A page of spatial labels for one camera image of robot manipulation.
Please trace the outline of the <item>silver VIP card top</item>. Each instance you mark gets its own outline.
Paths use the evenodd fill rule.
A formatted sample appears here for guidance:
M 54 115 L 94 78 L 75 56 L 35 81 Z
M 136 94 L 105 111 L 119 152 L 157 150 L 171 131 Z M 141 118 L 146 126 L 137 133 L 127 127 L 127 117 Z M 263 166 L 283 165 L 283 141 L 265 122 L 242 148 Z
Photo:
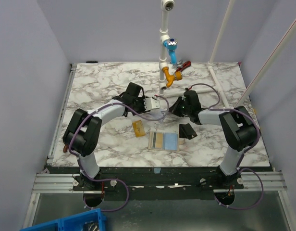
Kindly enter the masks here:
M 144 113 L 144 117 L 148 119 L 152 119 L 154 121 L 159 121 L 159 120 L 163 120 L 169 114 L 170 112 L 166 110 L 158 109 L 158 110 L 152 110 L 150 112 Z

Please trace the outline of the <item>gold card with magnetic stripe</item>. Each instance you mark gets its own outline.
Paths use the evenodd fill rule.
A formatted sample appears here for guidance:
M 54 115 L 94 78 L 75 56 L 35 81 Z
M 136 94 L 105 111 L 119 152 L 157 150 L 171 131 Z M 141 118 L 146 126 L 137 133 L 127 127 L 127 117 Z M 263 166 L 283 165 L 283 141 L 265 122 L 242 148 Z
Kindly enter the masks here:
M 152 133 L 151 147 L 154 149 L 161 149 L 163 147 L 163 133 Z

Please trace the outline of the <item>beige leather card holder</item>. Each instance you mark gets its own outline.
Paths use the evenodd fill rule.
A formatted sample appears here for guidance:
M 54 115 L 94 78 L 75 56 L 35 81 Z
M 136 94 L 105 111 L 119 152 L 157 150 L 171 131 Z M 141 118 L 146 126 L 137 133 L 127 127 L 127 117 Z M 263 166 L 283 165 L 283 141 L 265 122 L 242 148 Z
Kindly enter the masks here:
M 155 151 L 178 152 L 180 146 L 185 143 L 185 139 L 180 139 L 176 132 L 163 132 L 163 147 L 161 149 L 154 149 L 151 147 L 152 133 L 149 133 L 148 149 Z

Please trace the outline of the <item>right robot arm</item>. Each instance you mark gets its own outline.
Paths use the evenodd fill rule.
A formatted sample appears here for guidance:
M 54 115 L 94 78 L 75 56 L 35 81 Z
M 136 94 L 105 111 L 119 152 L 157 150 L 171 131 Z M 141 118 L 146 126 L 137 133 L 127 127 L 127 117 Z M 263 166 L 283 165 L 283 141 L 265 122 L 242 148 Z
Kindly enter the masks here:
M 246 108 L 203 108 L 196 92 L 187 90 L 169 108 L 169 112 L 178 117 L 186 116 L 197 125 L 222 127 L 228 148 L 218 167 L 221 173 L 216 175 L 215 182 L 222 189 L 231 185 L 232 175 L 237 173 L 245 153 L 256 146 L 260 139 L 260 129 Z

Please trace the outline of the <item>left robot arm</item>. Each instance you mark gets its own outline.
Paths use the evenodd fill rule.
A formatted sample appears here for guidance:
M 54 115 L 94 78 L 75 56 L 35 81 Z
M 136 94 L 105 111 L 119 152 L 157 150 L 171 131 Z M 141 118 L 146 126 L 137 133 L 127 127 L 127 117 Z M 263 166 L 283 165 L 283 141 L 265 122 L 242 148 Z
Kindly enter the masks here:
M 131 82 L 123 93 L 105 105 L 91 112 L 83 109 L 74 112 L 62 140 L 69 153 L 76 156 L 81 173 L 86 176 L 84 184 L 90 190 L 96 190 L 101 183 L 97 175 L 99 166 L 94 157 L 101 127 L 117 117 L 127 117 L 129 112 L 144 113 L 147 97 L 140 96 L 140 93 L 144 93 L 143 87 Z

